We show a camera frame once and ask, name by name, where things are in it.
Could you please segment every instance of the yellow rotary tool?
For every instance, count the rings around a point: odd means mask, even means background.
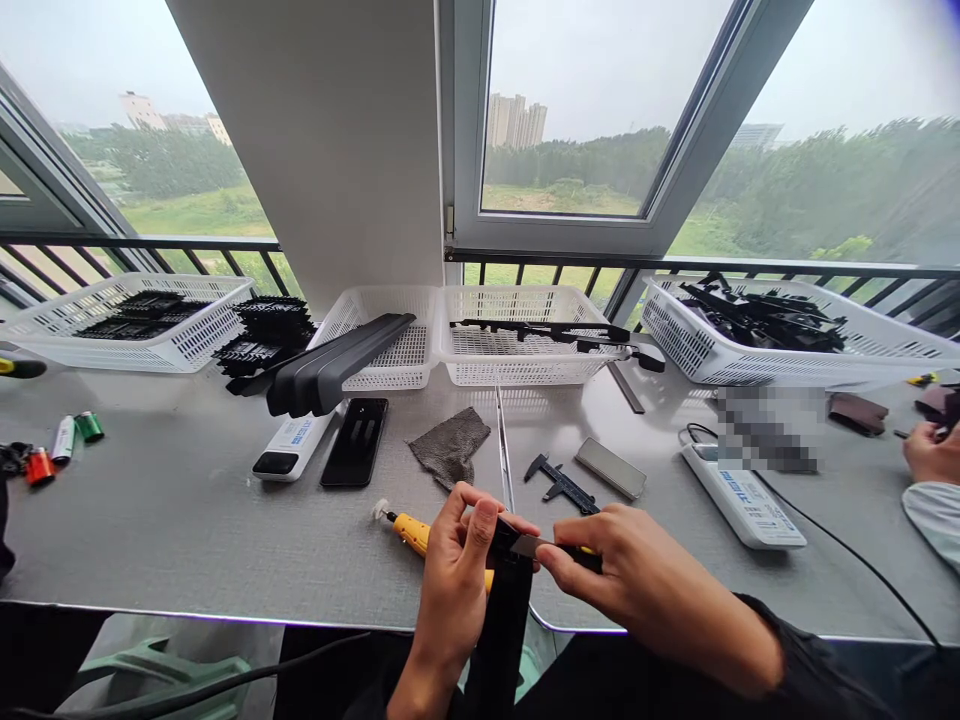
[[[390,510],[390,503],[383,498],[373,506],[375,520],[386,518],[393,523],[393,531],[400,536],[407,545],[412,547],[420,557],[427,556],[427,542],[430,540],[430,526],[422,523],[406,513],[399,515]],[[486,570],[484,574],[487,592],[493,587],[493,570]]]

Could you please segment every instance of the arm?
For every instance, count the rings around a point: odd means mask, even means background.
[[[468,505],[474,511],[465,515]],[[487,609],[487,551],[497,515],[520,532],[535,525],[509,513],[492,496],[457,483],[430,529],[420,613],[413,646],[387,705],[388,720],[446,717],[457,680],[473,652]]]
[[[934,423],[921,423],[903,443],[913,482],[903,510],[940,557],[960,572],[960,430],[937,442]]]
[[[603,557],[603,574],[549,545],[537,559],[560,589],[598,608],[649,650],[786,716],[889,717],[819,639],[737,596],[647,513],[611,505],[554,526],[556,542]]]

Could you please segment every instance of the black cable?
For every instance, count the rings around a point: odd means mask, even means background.
[[[370,635],[371,633],[364,632],[360,633],[359,635],[351,635],[350,637],[340,638],[339,640],[334,640],[323,647],[301,655],[298,658],[293,658],[292,660],[287,660],[286,662],[278,663],[276,665],[268,665],[267,667],[250,670],[235,677],[226,678],[224,680],[220,680],[219,682],[215,682],[213,685],[198,688],[197,690],[185,693],[179,697],[160,700],[142,707],[107,707],[99,710],[82,710],[80,712],[68,712],[60,715],[37,712],[36,710],[30,710],[29,708],[10,708],[3,711],[3,716],[7,718],[29,718],[30,720],[152,720],[153,718],[162,717],[163,715],[169,715],[177,712],[178,710],[183,710],[184,708],[190,707],[191,705],[196,705],[204,700],[209,700],[216,695],[227,692],[228,690],[233,690],[234,688],[240,687],[241,685],[245,685],[249,682],[253,682],[254,680],[260,680],[261,678],[270,677],[271,675],[279,675],[280,673],[287,672],[288,670],[299,667],[300,665],[308,663],[311,660],[315,660],[328,650],[333,650],[341,645],[362,640],[363,638],[370,637]]]
[[[713,430],[711,430],[710,428],[708,428],[708,427],[706,427],[706,426],[704,426],[704,425],[701,425],[700,423],[687,423],[687,426],[686,426],[687,434],[690,436],[690,439],[693,440],[694,442],[698,442],[697,439],[696,439],[696,435],[695,435],[695,433],[693,432],[694,430],[703,431],[703,432],[707,433],[708,435],[711,435],[712,437],[715,437],[715,438],[718,438],[718,439],[719,439],[719,437],[720,437],[720,436],[717,435],[717,433],[715,433]],[[872,573],[876,576],[876,578],[886,586],[887,590],[889,590],[889,591],[893,594],[893,596],[900,602],[900,604],[903,606],[903,609],[906,610],[907,613],[910,615],[910,617],[913,618],[914,622],[916,622],[917,625],[920,626],[920,629],[923,630],[923,633],[927,636],[927,638],[929,638],[931,644],[932,644],[933,647],[936,649],[937,654],[939,655],[940,653],[943,652],[943,646],[940,644],[940,641],[937,640],[937,636],[933,634],[933,631],[932,631],[929,627],[927,627],[927,624],[923,621],[923,618],[921,618],[920,615],[917,613],[917,611],[913,609],[913,606],[911,606],[910,603],[907,602],[907,599],[906,599],[905,597],[903,597],[903,595],[900,594],[900,591],[897,590],[897,589],[893,586],[893,583],[891,583],[889,580],[887,580],[886,577],[884,577],[883,573],[881,573],[879,570],[877,570],[877,568],[875,568],[875,567],[870,563],[869,560],[867,560],[865,557],[863,557],[863,555],[861,555],[861,554],[858,553],[856,550],[854,550],[852,547],[850,547],[846,542],[844,542],[844,541],[841,540],[839,537],[837,537],[833,532],[831,532],[830,530],[827,530],[827,528],[825,528],[825,527],[824,527],[823,525],[821,525],[819,522],[817,522],[817,521],[814,520],[812,517],[810,517],[809,515],[807,515],[807,513],[805,513],[803,510],[801,510],[801,509],[798,508],[796,505],[794,505],[792,502],[790,502],[790,500],[788,500],[786,497],[784,497],[783,493],[781,493],[781,492],[780,492],[779,490],[777,490],[773,485],[771,485],[771,484],[770,484],[770,481],[767,480],[762,474],[760,474],[760,473],[759,473],[758,471],[756,471],[756,470],[753,470],[752,472],[753,472],[754,475],[757,476],[757,479],[759,479],[760,482],[763,483],[763,485],[767,488],[767,490],[769,490],[771,493],[773,493],[774,495],[776,495],[780,500],[782,500],[782,501],[783,501],[789,508],[791,508],[795,513],[797,513],[797,514],[800,515],[801,517],[805,518],[805,519],[806,519],[809,523],[811,523],[814,527],[816,527],[817,529],[819,529],[821,532],[823,532],[823,533],[826,534],[827,536],[831,537],[840,547],[842,547],[842,548],[843,548],[844,550],[846,550],[848,553],[850,553],[851,555],[853,555],[857,560],[859,560],[861,563],[863,563],[863,566],[864,566],[865,568],[867,568],[867,570],[869,570],[870,572],[872,572]]]

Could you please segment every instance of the table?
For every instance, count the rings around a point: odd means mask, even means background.
[[[542,503],[549,481],[522,481],[530,461],[550,452],[597,497],[621,501],[572,458],[590,436],[649,476],[634,504],[649,511],[721,581],[754,594],[804,629],[826,636],[919,640],[896,600],[846,551],[800,518],[810,544],[790,553],[748,550],[677,456],[687,422],[716,427],[710,390],[672,365],[635,378],[647,414],[634,415],[607,370],[582,387],[503,390],[516,511],[551,536],[576,513],[565,498]],[[370,510],[380,497],[431,521],[445,492],[406,447],[433,425],[474,406],[496,431],[492,388],[458,388],[443,366],[422,391],[384,395],[390,410],[368,488],[318,487],[330,436],[304,476],[272,486],[250,467],[279,427],[262,398],[236,398],[208,366],[196,375],[52,370],[36,381],[0,385],[0,439],[49,442],[67,412],[95,410],[107,439],[80,448],[50,486],[11,489],[7,539],[17,552],[0,599],[168,615],[327,626],[410,629],[422,560]],[[909,428],[916,391],[885,393],[889,428]],[[865,439],[838,427],[825,434],[829,464],[819,476],[768,473],[791,500],[876,564],[945,642],[960,642],[960,580],[900,508],[909,482],[892,434]],[[496,432],[477,452],[477,485],[505,496]],[[558,630],[614,631],[589,606],[560,593],[546,573],[531,605]]]

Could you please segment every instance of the white sleeve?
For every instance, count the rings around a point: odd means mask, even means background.
[[[903,493],[903,510],[940,557],[960,573],[960,486],[911,485]]]

